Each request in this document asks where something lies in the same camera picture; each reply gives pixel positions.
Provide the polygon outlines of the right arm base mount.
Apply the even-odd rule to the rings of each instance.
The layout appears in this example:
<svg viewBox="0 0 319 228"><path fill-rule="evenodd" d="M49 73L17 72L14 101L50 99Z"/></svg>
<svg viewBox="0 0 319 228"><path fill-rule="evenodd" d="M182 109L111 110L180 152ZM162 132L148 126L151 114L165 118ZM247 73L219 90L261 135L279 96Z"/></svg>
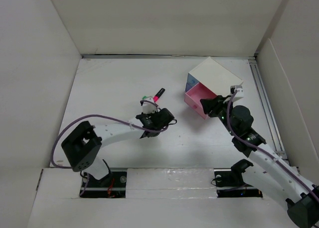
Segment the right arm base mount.
<svg viewBox="0 0 319 228"><path fill-rule="evenodd" d="M252 187L243 180L242 174L253 163L242 159L231 168L214 169L214 178L211 185L216 187L218 198L263 198L260 190Z"/></svg>

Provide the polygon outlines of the white drawer cabinet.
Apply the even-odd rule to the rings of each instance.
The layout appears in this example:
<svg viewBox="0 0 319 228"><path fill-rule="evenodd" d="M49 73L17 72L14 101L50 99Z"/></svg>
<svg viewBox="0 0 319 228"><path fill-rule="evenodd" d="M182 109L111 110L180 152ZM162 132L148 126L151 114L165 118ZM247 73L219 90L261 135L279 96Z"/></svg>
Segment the white drawer cabinet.
<svg viewBox="0 0 319 228"><path fill-rule="evenodd" d="M205 59L189 73L216 95L224 97L230 93L231 86L242 85L244 82L211 57Z"/></svg>

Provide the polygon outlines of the dark blue drawer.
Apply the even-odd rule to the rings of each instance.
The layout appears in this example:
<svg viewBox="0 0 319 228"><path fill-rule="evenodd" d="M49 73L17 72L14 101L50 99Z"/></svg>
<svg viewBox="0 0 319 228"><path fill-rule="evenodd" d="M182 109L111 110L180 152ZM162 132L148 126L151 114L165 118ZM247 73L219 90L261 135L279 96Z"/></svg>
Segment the dark blue drawer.
<svg viewBox="0 0 319 228"><path fill-rule="evenodd" d="M186 83L185 92L188 92L194 86L193 83Z"/></svg>

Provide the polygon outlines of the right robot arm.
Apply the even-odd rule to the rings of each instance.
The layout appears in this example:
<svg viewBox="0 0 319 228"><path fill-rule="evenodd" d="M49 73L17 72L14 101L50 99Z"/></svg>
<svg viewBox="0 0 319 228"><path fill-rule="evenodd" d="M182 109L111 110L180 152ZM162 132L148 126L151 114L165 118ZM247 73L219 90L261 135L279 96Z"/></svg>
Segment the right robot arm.
<svg viewBox="0 0 319 228"><path fill-rule="evenodd" d="M261 190L280 204L299 228L319 226L319 187L304 178L273 151L252 124L245 106L234 106L234 96L200 99L203 111L226 127L235 148L245 158L231 166L230 179Z"/></svg>

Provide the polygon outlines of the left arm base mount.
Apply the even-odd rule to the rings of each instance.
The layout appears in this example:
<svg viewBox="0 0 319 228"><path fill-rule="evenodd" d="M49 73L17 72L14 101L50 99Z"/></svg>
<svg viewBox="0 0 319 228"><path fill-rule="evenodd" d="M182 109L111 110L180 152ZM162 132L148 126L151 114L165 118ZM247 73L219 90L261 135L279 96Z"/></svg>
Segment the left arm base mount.
<svg viewBox="0 0 319 228"><path fill-rule="evenodd" d="M82 177L79 191L80 198L117 199L126 197L127 169L112 169L110 177L101 181L96 180L91 175L89 175L89 181L87 181L85 172L82 172L80 176Z"/></svg>

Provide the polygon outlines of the pink drawer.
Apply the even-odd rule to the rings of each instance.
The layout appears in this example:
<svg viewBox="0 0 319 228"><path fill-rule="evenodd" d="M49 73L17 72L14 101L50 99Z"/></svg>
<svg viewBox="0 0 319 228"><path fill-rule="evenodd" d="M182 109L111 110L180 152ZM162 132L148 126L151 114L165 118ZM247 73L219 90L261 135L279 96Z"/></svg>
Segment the pink drawer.
<svg viewBox="0 0 319 228"><path fill-rule="evenodd" d="M201 83L196 84L184 94L184 102L197 112L203 119L208 115L204 113L201 99L214 99L217 95Z"/></svg>

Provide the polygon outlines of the light blue drawer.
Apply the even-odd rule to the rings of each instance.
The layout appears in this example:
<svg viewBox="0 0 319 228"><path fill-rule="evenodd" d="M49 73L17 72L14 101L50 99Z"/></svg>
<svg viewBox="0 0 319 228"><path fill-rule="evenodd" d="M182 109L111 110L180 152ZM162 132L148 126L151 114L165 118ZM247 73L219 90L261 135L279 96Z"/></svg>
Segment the light blue drawer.
<svg viewBox="0 0 319 228"><path fill-rule="evenodd" d="M198 81L193 75L191 75L190 73L188 73L188 75L187 75L187 83L188 83L191 87L193 87L193 86L195 86L196 84L198 84L199 81Z"/></svg>

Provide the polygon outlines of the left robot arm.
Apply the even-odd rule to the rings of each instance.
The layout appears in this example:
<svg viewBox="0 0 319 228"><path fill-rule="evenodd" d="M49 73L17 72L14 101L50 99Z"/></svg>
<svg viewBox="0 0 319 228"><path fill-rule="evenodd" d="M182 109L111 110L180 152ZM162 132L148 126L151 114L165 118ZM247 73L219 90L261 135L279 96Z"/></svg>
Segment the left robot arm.
<svg viewBox="0 0 319 228"><path fill-rule="evenodd" d="M73 172L87 173L102 187L111 182L112 174L107 162L98 157L102 148L129 139L156 137L177 122L166 108L139 114L128 121L99 114L95 116L114 123L95 126L83 121L62 141L61 147Z"/></svg>

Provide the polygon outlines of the black pink highlighter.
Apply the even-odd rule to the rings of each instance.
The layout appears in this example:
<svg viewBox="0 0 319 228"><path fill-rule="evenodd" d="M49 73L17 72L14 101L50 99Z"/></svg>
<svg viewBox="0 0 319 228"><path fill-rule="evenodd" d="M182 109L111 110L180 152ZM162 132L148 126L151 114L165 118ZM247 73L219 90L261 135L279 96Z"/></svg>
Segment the black pink highlighter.
<svg viewBox="0 0 319 228"><path fill-rule="evenodd" d="M164 92L165 92L165 89L161 88L153 97L154 102L157 102Z"/></svg>

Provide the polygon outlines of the aluminium rail right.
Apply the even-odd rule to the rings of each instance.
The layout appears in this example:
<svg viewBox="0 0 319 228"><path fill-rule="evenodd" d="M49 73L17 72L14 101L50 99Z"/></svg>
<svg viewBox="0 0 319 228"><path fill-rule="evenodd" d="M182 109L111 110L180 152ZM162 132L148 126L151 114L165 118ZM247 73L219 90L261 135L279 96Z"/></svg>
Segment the aluminium rail right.
<svg viewBox="0 0 319 228"><path fill-rule="evenodd" d="M264 83L262 81L261 74L259 72L258 64L256 60L253 60L253 59L249 59L248 61L249 61L251 72L252 72L252 75L257 87L257 91L262 103L262 107L266 116L266 120L268 123L268 127L270 130L274 147L278 153L286 154L286 151L284 149L284 145L282 143L281 136L275 121L275 117L270 105L270 101L268 99L267 92L266 92Z"/></svg>

